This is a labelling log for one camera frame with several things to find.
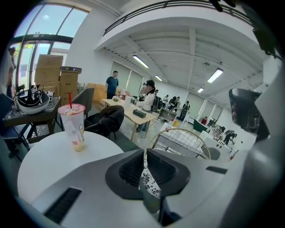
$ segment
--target bubble tea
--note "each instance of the bubble tea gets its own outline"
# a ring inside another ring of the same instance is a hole
[[[75,151],[84,150],[84,110],[80,104],[64,105],[58,109],[65,132],[69,136]]]

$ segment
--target tissue box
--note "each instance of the tissue box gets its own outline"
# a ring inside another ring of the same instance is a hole
[[[147,115],[145,112],[141,112],[139,110],[134,110],[133,114],[140,117],[140,118],[145,118],[145,116]]]

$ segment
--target blue shirt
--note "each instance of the blue shirt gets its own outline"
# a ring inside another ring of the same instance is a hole
[[[116,89],[119,85],[119,80],[117,78],[108,77],[106,83],[108,84],[107,93],[116,94]]]

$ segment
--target stacked boxes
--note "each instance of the stacked boxes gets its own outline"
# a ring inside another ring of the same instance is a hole
[[[62,66],[60,77],[60,95],[61,105],[69,103],[69,93],[71,93],[71,99],[77,95],[77,80],[78,75],[82,72],[81,68]]]
[[[63,56],[61,55],[40,55],[35,71],[35,84],[42,84],[44,91],[51,91],[55,96],[60,95],[59,75]]]

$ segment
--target red straw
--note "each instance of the red straw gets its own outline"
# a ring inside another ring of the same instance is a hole
[[[71,93],[68,94],[68,97],[69,97],[69,105],[70,105],[70,108],[72,109],[72,105],[71,105]]]

